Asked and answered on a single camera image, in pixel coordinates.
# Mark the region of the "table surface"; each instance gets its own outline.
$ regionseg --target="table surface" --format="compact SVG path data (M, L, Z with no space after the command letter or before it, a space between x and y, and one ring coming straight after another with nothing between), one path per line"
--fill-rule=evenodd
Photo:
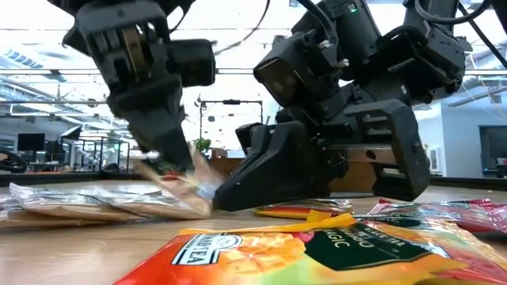
M147 182L89 182L44 185L52 189L105 188L115 191L152 192ZM463 188L430 187L417 199L433 202L456 199L485 199L506 202L504 192ZM367 213L377 198L353 199L357 214ZM5 285L18 284L111 284L149 257L179 229L231 229L282 225L296 221L254 217L251 211L219 213L200 221L140 223L124 226L94 226L61 230L0 233L0 279ZM507 256L507 243L500 237L484 237Z

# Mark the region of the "bag label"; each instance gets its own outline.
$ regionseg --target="bag label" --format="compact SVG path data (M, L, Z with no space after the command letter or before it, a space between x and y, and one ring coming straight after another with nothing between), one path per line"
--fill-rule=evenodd
M228 234L198 234L192 237L171 262L172 265L208 265L215 264L220 252L234 249L241 245L242 239L238 235Z

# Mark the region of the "ceiling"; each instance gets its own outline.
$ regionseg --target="ceiling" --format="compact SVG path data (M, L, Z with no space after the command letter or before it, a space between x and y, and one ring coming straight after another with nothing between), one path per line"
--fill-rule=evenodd
M382 33L388 32L402 23L404 8L402 0L371 0L370 10ZM248 29L254 27L265 4L241 0L197 1L183 21L173 38L207 38L217 41L216 48L223 48L244 37ZM290 7L288 1L273 1L261 29L240 47L217 57L218 68L251 68L269 51L275 35L288 35L289 29L304 13L304 9ZM179 21L181 14L175 12L168 19L170 25ZM483 32L501 49L507 43L507 35L492 11L486 11L476 20L480 27L487 27ZM0 10L0 66L4 69L95 69L93 61L69 47L63 47L61 39L74 23L71 16L56 9L44 0L12 1L2 4ZM474 46L474 53L468 60L469 69L495 69L499 62L491 56L487 47L478 39L469 25L455 27L457 36L466 36ZM12 84L0 85L0 95L7 100L25 101L27 98L57 101L103 101L108 94L100 76L97 75L17 75L7 79L17 82L15 90ZM481 86L473 87L468 92L478 92ZM454 102L469 97L467 92L460 92L445 102ZM263 101L264 121L273 117L278 105L256 83L250 74L217 75L216 84L207 88L192 88L184 92L183 104L189 113L184 122L188 139L199 137L199 104L201 101L220 101L241 99ZM489 99L462 104L457 108L488 108ZM61 112L83 112L99 116L69 117L69 121L93 123L102 127L124 128L121 120L113 120L105 104L98 105L55 105L41 107L38 105L21 106L17 112L43 112L41 108L58 108ZM204 114L203 126L218 146L237 148L233 130L242 125L261 119L259 104L242 104L235 106L208 106Z

